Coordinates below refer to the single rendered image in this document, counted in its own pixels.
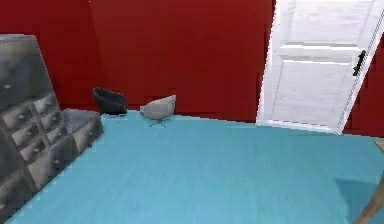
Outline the low grey drawer cabinet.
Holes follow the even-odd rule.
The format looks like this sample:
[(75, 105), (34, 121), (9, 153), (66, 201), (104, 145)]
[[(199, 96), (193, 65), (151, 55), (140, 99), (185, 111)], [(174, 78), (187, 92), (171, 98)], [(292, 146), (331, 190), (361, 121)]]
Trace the low grey drawer cabinet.
[(61, 111), (64, 125), (73, 136), (77, 151), (82, 154), (103, 134), (100, 114), (96, 111), (64, 109)]

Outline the tall grey chest of drawers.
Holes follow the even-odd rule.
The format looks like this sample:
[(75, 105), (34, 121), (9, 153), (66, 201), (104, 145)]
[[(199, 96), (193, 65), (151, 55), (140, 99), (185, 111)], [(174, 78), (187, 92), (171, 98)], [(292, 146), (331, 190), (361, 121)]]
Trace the tall grey chest of drawers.
[(74, 155), (36, 37), (0, 34), (0, 224)]

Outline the white room door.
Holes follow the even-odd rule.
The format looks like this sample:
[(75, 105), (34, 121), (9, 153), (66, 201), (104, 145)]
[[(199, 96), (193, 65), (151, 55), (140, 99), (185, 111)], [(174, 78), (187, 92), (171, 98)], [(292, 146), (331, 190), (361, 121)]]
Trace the white room door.
[(383, 33), (384, 0), (276, 0), (256, 123), (340, 134)]

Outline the black shell chair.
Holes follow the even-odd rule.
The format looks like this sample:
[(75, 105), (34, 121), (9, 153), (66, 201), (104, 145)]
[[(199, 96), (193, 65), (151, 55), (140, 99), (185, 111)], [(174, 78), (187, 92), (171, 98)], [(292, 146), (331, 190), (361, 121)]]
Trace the black shell chair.
[(110, 115), (112, 118), (127, 115), (126, 98), (123, 94), (95, 87), (92, 89), (92, 96), (103, 114)]

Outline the grey shell chair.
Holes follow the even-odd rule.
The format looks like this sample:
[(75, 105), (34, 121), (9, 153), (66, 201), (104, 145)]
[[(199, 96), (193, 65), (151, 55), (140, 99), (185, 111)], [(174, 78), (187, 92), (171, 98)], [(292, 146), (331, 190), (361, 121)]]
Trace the grey shell chair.
[(163, 121), (174, 114), (176, 107), (176, 96), (171, 95), (165, 98), (154, 100), (140, 107), (140, 114), (148, 119), (156, 120), (157, 124), (163, 127)]

